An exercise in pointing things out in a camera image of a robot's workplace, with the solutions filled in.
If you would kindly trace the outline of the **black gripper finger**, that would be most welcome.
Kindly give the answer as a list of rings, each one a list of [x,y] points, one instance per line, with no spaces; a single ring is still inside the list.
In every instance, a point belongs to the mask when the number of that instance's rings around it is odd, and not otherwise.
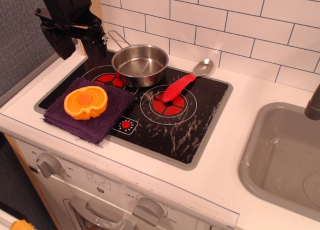
[[[107,36],[102,27],[82,29],[80,40],[92,65],[107,64]]]
[[[68,59],[76,50],[72,37],[65,35],[58,27],[41,25],[41,30],[55,52],[63,60]]]

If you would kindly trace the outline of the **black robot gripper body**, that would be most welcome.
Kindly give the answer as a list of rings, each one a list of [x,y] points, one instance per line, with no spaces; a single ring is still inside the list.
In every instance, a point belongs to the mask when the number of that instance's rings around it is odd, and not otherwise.
[[[43,0],[45,7],[35,15],[44,31],[102,32],[102,20],[90,8],[91,0]]]

